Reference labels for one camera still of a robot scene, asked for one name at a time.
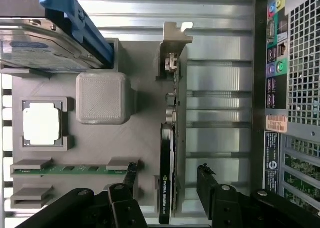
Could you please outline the green RAM stick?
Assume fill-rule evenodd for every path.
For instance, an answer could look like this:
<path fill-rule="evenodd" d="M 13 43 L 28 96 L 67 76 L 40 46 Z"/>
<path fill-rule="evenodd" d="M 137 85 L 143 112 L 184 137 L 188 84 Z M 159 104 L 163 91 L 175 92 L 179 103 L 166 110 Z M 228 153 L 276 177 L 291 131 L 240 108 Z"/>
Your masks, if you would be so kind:
<path fill-rule="evenodd" d="M 127 170 L 107 169 L 97 165 L 51 165 L 42 169 L 16 169 L 15 175 L 124 175 Z"/>

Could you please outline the silver CPU chip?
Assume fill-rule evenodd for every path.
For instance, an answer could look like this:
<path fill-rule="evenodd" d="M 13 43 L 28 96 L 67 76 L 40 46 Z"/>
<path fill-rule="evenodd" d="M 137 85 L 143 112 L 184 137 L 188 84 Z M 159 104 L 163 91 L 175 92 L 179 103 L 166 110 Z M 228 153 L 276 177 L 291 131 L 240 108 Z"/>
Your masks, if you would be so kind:
<path fill-rule="evenodd" d="M 30 103 L 23 110 L 23 138 L 27 145 L 54 145 L 61 137 L 61 112 L 54 103 Z"/>

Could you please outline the grey printed parts rack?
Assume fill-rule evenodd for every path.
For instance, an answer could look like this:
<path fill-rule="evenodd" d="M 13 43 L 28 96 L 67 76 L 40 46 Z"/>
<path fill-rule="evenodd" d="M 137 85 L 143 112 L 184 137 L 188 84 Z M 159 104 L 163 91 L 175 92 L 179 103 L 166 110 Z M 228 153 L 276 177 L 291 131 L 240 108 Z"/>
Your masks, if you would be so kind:
<path fill-rule="evenodd" d="M 55 73 L 47 76 L 17 75 L 15 71 L 2 74 L 2 83 L 12 93 L 11 126 L 4 128 L 3 146 L 13 148 L 13 158 L 5 159 L 4 173 L 13 179 L 13 186 L 4 190 L 4 210 L 7 217 L 26 219 L 47 205 L 47 201 L 29 198 L 11 199 L 21 192 L 50 191 L 50 202 L 75 188 L 90 188 L 95 193 L 122 175 L 50 174 L 12 175 L 11 164 L 21 160 L 51 160 L 61 165 L 101 165 L 125 159 L 138 159 L 142 170 L 138 174 L 138 201 L 144 215 L 158 218 L 156 176 L 160 172 L 161 124 L 166 119 L 166 94 L 173 89 L 172 81 L 157 80 L 156 54 L 159 42 L 124 41 L 120 43 L 119 70 L 127 74 L 137 92 L 137 112 L 122 125 L 82 124 L 76 118 L 75 73 Z M 70 149 L 49 148 L 45 151 L 22 146 L 22 100 L 34 97 L 66 97 L 71 108 L 66 126 L 71 136 Z"/>

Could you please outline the black open PC case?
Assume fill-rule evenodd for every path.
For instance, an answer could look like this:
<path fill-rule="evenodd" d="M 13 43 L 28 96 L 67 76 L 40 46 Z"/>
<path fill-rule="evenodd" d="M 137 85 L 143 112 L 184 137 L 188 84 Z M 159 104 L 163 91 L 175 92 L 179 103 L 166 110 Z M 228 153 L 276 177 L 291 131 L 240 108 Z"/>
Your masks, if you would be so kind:
<path fill-rule="evenodd" d="M 254 0 L 252 181 L 320 218 L 320 0 Z"/>

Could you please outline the hard disk with blue caddy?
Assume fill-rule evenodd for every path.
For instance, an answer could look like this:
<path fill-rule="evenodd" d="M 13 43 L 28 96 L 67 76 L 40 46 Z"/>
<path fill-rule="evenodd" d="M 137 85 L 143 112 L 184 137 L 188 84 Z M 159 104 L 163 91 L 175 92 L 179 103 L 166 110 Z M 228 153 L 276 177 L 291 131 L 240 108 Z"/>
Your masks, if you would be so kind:
<path fill-rule="evenodd" d="M 0 62 L 51 73 L 111 69 L 114 46 L 78 0 L 0 0 Z"/>

